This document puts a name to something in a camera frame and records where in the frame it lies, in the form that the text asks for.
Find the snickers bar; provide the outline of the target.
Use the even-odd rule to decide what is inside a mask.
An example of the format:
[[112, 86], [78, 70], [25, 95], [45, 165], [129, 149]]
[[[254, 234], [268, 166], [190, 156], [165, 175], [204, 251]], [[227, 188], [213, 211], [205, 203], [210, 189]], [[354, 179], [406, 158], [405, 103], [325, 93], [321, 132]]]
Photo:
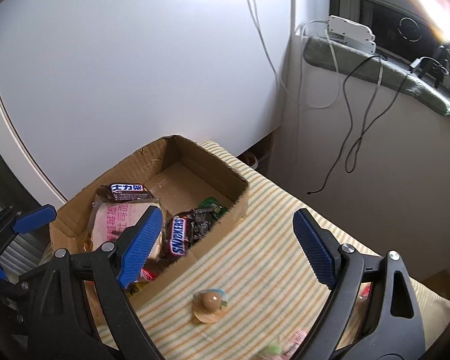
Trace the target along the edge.
[[182, 258], [187, 255], [192, 236], [192, 215], [184, 212], [173, 216], [167, 225], [166, 257]]

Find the dark chocolate bar wrapper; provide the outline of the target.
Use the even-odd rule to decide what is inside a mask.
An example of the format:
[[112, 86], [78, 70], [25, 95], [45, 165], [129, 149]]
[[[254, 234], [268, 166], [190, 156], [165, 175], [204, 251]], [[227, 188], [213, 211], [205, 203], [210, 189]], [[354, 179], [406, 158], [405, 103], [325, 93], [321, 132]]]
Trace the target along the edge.
[[152, 199], [153, 194], [142, 184], [112, 183], [100, 186], [105, 196], [114, 203]]

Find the pink toast bread bag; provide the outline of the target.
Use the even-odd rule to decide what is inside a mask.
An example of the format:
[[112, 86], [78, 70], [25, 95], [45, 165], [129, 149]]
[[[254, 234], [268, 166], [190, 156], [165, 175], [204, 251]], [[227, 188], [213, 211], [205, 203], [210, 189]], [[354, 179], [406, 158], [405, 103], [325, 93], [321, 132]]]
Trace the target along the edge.
[[96, 196], [86, 230], [84, 250], [95, 250], [105, 242], [116, 241], [124, 230], [138, 223], [140, 217], [151, 207], [160, 208], [158, 199], [133, 202], [110, 202]]

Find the small pink snack packet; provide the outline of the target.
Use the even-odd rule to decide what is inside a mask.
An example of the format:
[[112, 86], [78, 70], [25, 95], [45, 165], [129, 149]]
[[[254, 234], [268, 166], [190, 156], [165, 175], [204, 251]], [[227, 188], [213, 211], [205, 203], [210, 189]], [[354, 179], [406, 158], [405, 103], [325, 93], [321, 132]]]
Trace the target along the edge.
[[291, 359], [306, 336], [306, 331], [298, 330], [286, 340], [280, 338], [274, 340], [258, 352], [258, 357], [266, 360]]

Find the brown jelly cup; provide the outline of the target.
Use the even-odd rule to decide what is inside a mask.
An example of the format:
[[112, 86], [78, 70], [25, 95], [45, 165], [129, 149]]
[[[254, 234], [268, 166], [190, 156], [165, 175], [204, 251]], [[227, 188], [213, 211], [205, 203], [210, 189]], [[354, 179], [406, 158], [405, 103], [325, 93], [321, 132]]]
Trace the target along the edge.
[[193, 315], [204, 324], [212, 324], [227, 314], [228, 295], [222, 289], [207, 289], [193, 294]]

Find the green snack packet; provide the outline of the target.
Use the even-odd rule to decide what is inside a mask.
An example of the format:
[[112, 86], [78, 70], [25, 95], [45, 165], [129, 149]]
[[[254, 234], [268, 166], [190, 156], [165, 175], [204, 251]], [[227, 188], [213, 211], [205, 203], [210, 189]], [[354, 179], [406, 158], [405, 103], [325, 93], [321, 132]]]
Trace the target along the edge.
[[226, 212], [226, 206], [215, 197], [208, 197], [202, 201], [198, 208], [192, 210], [191, 243], [195, 244], [204, 238]]

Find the striped table cloth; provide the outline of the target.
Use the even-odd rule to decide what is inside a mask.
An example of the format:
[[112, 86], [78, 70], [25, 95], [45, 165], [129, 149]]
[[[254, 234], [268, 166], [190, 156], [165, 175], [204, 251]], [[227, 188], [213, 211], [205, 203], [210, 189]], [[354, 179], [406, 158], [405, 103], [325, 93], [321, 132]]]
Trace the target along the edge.
[[[203, 148], [248, 181], [245, 215], [137, 314], [167, 359], [251, 359], [274, 341], [308, 331], [329, 291], [293, 234], [293, 213], [302, 202], [219, 144], [207, 141]], [[226, 315], [218, 322], [193, 321], [191, 300], [200, 289], [227, 294]]]

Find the white power strip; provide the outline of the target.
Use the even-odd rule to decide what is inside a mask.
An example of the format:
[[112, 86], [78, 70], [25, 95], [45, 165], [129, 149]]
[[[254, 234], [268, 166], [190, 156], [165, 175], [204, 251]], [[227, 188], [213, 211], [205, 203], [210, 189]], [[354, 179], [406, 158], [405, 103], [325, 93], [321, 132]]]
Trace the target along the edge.
[[328, 16], [328, 34], [343, 45], [366, 54], [376, 52], [376, 37], [369, 27], [340, 16]]

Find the white round board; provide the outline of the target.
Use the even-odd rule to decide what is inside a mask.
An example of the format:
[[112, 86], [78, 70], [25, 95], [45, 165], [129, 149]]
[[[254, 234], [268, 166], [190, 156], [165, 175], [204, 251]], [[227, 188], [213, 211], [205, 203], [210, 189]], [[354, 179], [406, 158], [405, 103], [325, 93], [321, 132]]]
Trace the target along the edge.
[[239, 154], [279, 123], [290, 0], [3, 0], [0, 99], [66, 198], [172, 134]]

